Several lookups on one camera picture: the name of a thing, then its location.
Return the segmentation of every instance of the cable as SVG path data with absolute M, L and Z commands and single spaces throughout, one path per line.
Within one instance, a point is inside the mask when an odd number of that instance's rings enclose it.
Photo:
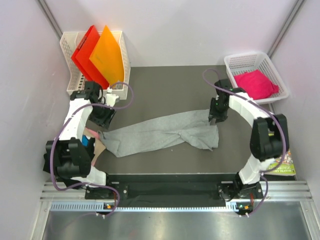
M 104 96 L 102 99 L 101 99 L 101 104 L 105 105 L 107 103 L 106 97 Z
M 252 206 L 254 206 L 254 204 L 255 204 L 255 198 L 254 198 L 254 194 L 252 192 L 250 193 L 250 203 Z
M 286 148 L 287 148 L 287 146 L 286 146 L 285 134 L 284 134 L 284 131 L 282 130 L 282 128 L 281 128 L 278 120 L 275 118 L 275 116 L 274 116 L 271 112 L 269 112 L 269 111 L 268 111 L 267 109 L 265 109 L 264 107 L 258 105 L 257 103 L 255 103 L 255 102 L 253 102 L 253 101 L 251 101 L 251 100 L 248 100 L 247 98 L 245 98 L 245 97 L 243 97 L 243 96 L 241 96 L 241 95 L 238 95 L 238 94 L 236 94 L 236 93 L 234 93 L 234 92 L 232 92 L 232 91 L 229 91 L 229 90 L 226 90 L 226 89 L 224 89 L 224 88 L 218 87 L 218 86 L 212 84 L 211 82 L 209 82 L 209 81 L 206 79 L 206 77 L 205 77 L 205 74 L 206 74 L 206 72 L 208 72 L 208 71 L 213 71 L 213 72 L 215 72 L 215 73 L 217 74 L 218 78 L 220 79 L 220 74 L 218 73 L 218 71 L 216 71 L 215 69 L 212 69 L 212 68 L 206 69 L 206 70 L 202 73 L 202 78 L 203 78 L 203 80 L 204 80 L 207 84 L 209 84 L 210 86 L 212 86 L 212 87 L 214 87 L 215 89 L 218 89 L 218 90 L 220 90 L 220 91 L 222 91 L 222 92 L 225 92 L 225 93 L 227 93 L 227 94 L 230 94 L 230 95 L 236 96 L 236 97 L 238 97 L 238 98 L 241 98 L 241 99 L 243 99 L 243 100 L 245 100 L 245 101 L 248 101 L 250 104 L 252 104 L 252 105 L 255 106 L 256 108 L 258 108 L 258 109 L 262 110 L 263 112 L 265 112 L 266 114 L 268 114 L 268 115 L 270 116 L 270 118 L 274 121 L 276 127 L 279 129 L 279 133 L 280 133 L 281 141 L 282 141 L 282 156 L 281 156 L 281 160 L 280 160 L 280 162 L 279 162 L 275 167 L 273 167 L 273 168 L 271 168 L 271 169 L 268 169 L 268 170 L 261 170 L 260 173 L 269 173 L 269 172 L 272 172 L 273 170 L 276 170 L 276 169 L 277 169 L 278 167 L 280 167 L 280 165 L 283 163 L 283 161 L 284 161 L 284 159 L 285 159 L 285 155 L 286 155 Z
M 209 84 L 210 86 L 214 87 L 215 89 L 218 89 L 222 92 L 225 92 L 227 94 L 230 94 L 230 95 L 233 95 L 233 96 L 236 96 L 240 99 L 243 99 L 245 101 L 248 101 L 250 104 L 252 104 L 253 106 L 255 106 L 256 108 L 262 110 L 263 112 L 265 112 L 266 114 L 268 114 L 270 116 L 270 118 L 274 121 L 276 127 L 279 129 L 279 133 L 280 133 L 280 136 L 281 136 L 281 141 L 282 141 L 282 156 L 281 156 L 281 160 L 280 162 L 273 168 L 271 169 L 268 169 L 268 170 L 261 170 L 260 171 L 260 177 L 265 181 L 265 193 L 261 199 L 261 201 L 259 202 L 259 204 L 256 206 L 255 209 L 252 210 L 251 213 L 247 214 L 247 216 L 251 216 L 252 214 L 254 214 L 260 207 L 261 205 L 263 204 L 263 202 L 265 201 L 266 197 L 267 197 L 267 194 L 268 194 L 268 190 L 269 190 L 269 184 L 268 184 L 268 180 L 264 177 L 264 173 L 269 173 L 269 172 L 272 172 L 273 170 L 276 170 L 278 167 L 281 166 L 281 164 L 284 162 L 284 159 L 285 159 L 285 155 L 286 155 L 286 138 L 285 138 L 285 134 L 284 134 L 284 131 L 282 130 L 279 122 L 277 121 L 277 119 L 275 118 L 275 116 L 270 112 L 268 111 L 267 109 L 265 109 L 264 107 L 258 105 L 257 103 L 251 101 L 251 100 L 248 100 L 246 99 L 245 97 L 241 96 L 241 95 L 238 95 L 232 91 L 229 91 L 229 90 L 226 90 L 224 88 L 221 88 L 221 87 L 218 87 L 214 84 L 212 84 L 211 82 L 209 82 L 206 77 L 205 77 L 205 74 L 208 72 L 208 71 L 212 71 L 212 72 L 215 72 L 216 75 L 218 76 L 218 78 L 220 79 L 220 74 L 218 71 L 216 71 L 215 69 L 212 69 L 212 68 L 209 68 L 209 69 L 206 69 L 203 73 L 202 73 L 202 78 L 203 80 Z
M 264 195 L 261 199 L 261 201 L 259 202 L 259 204 L 252 210 L 252 212 L 248 213 L 248 217 L 250 217 L 252 214 L 254 214 L 256 211 L 258 211 L 258 209 L 261 207 L 261 205 L 264 203 L 264 201 L 266 200 L 266 197 L 268 195 L 268 191 L 269 191 L 269 183 L 268 180 L 265 178 L 265 176 L 262 174 L 260 176 L 264 181 L 265 181 L 265 192 Z
M 79 183 L 72 184 L 72 185 L 70 185 L 68 187 L 65 187 L 65 188 L 58 187 L 57 182 L 56 182 L 56 177 L 54 175 L 54 153 L 55 153 L 55 148 L 56 148 L 56 145 L 57 145 L 57 142 L 59 140 L 60 135 L 62 134 L 62 132 L 64 131 L 66 126 L 70 123 L 70 121 L 73 118 L 73 116 L 75 114 L 77 114 L 81 109 L 84 109 L 86 107 L 92 106 L 92 107 L 103 107 L 103 108 L 107 108 L 107 109 L 121 110 L 121 109 L 128 108 L 132 104 L 132 102 L 133 102 L 133 100 L 135 98 L 135 94 L 134 94 L 134 91 L 133 91 L 132 87 L 129 84 L 125 83 L 125 82 L 117 82 L 117 83 L 113 84 L 110 88 L 112 88 L 114 85 L 117 85 L 117 84 L 122 84 L 122 85 L 128 86 L 128 88 L 130 89 L 131 95 L 132 95 L 130 102 L 125 106 L 119 106 L 119 107 L 107 106 L 107 105 L 103 105 L 103 104 L 100 104 L 100 103 L 85 104 L 85 105 L 79 107 L 77 110 L 74 111 L 72 116 L 67 121 L 65 121 L 65 123 L 63 124 L 61 130 L 58 132 L 58 134 L 54 138 L 54 141 L 53 141 L 52 147 L 51 147 L 51 151 L 50 151 L 50 176 L 51 176 L 52 184 L 53 184 L 53 186 L 54 186 L 54 188 L 56 190 L 58 190 L 58 191 L 66 191 L 66 190 L 72 189 L 74 187 L 83 186 L 83 185 L 90 185 L 90 186 L 94 186 L 94 187 L 109 189 L 109 190 L 112 190 L 114 193 L 116 193 L 117 201 L 116 201 L 113 209 L 111 210 L 111 212 L 109 212 L 109 214 L 107 216 L 110 216 L 115 212 L 115 210 L 116 210 L 116 208 L 117 208 L 117 206 L 118 206 L 118 204 L 120 202 L 120 194 L 119 194 L 119 192 L 115 188 L 113 188 L 111 186 L 98 185 L 98 184 L 89 183 L 89 182 L 79 182 Z
M 99 95 L 100 95 L 100 90 L 101 90 L 101 97 L 98 99 L 98 102 L 101 102 L 102 98 L 104 97 L 104 89 L 102 86 L 99 87 Z

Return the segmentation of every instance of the dark gray table surface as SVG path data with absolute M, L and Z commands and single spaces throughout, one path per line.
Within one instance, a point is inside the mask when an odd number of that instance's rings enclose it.
M 134 102 L 129 108 L 116 113 L 109 130 L 171 114 L 209 109 L 216 91 L 202 79 L 203 71 L 208 68 L 219 70 L 221 76 L 227 78 L 223 65 L 132 67 L 129 84 L 134 90 Z M 207 78 L 213 83 L 218 80 L 213 72 L 208 72 Z M 117 105 L 125 105 L 130 98 L 128 93 L 127 100 Z M 251 128 L 230 109 L 227 121 L 218 123 L 218 130 L 219 146 L 213 151 L 182 143 L 117 158 L 105 150 L 95 166 L 111 174 L 238 172 L 250 156 Z

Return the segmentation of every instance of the white ventilated strip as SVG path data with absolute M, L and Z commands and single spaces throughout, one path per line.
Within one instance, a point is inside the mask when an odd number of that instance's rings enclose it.
M 53 202 L 51 211 L 62 212 L 110 212 L 104 202 Z M 237 212 L 235 202 L 216 207 L 117 207 L 115 212 Z

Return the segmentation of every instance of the shiny metal surface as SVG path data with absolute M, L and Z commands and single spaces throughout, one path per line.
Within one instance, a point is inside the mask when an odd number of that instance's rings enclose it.
M 43 240 L 311 240 L 299 202 L 267 202 L 250 218 L 230 212 L 116 212 L 103 220 L 50 212 Z
M 32 240 L 40 240 L 42 239 L 45 229 L 46 229 L 46 222 L 50 213 L 51 202 L 49 201 L 42 201 L 39 203 L 38 206 L 38 213 L 37 217 L 34 221 L 34 226 L 32 233 L 30 234 L 30 238 Z
M 320 239 L 320 216 L 315 203 L 313 201 L 302 201 L 301 208 L 312 240 Z

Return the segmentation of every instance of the pink cloth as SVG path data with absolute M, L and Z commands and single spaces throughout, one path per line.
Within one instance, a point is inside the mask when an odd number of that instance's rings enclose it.
M 254 100 L 266 99 L 279 92 L 279 87 L 259 70 L 236 75 L 234 79 L 238 87 L 243 88 Z

